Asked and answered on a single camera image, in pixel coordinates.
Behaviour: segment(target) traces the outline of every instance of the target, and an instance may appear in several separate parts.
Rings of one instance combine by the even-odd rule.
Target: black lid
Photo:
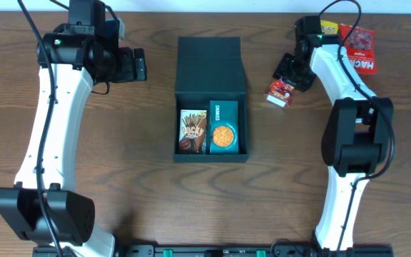
[[[246,93],[239,37],[179,37],[176,94]]]

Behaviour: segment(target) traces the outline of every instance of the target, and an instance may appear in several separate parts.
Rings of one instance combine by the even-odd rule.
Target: black plastic container
[[[237,101],[239,154],[210,154],[210,101]],[[207,110],[206,154],[179,154],[180,111]],[[176,162],[246,162],[248,159],[247,88],[240,38],[180,37],[176,77]]]

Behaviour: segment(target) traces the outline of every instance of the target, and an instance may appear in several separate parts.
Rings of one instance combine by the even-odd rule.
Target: red package
[[[343,40],[351,26],[341,24],[339,26],[340,38]],[[375,74],[375,55],[374,55],[374,31],[356,27],[345,42],[347,55],[351,65],[355,67],[359,74]]]
[[[282,107],[289,106],[294,87],[284,83],[281,79],[274,79],[266,94],[266,99]]]

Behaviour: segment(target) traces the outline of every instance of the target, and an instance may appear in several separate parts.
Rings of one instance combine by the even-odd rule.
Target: teal snack box
[[[210,154],[238,154],[238,102],[210,101]]]

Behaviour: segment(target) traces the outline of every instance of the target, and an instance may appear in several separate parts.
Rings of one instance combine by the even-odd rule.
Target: wooden surface
[[[119,13],[123,46],[146,51],[148,81],[90,95],[78,140],[77,191],[96,204],[96,221],[124,240],[169,243],[309,241],[320,220],[328,173],[320,140],[331,110],[321,83],[290,109],[263,93],[302,14]],[[355,15],[327,14],[350,24]],[[42,34],[66,13],[35,13]],[[391,243],[411,256],[411,15],[363,15],[376,31],[378,74],[363,76],[395,105],[395,160],[368,184],[355,243]],[[248,77],[250,158],[246,164],[172,162],[178,36],[240,36]],[[21,13],[0,13],[0,186],[11,186],[28,146],[38,98],[36,40]],[[0,217],[0,256],[27,256]]]

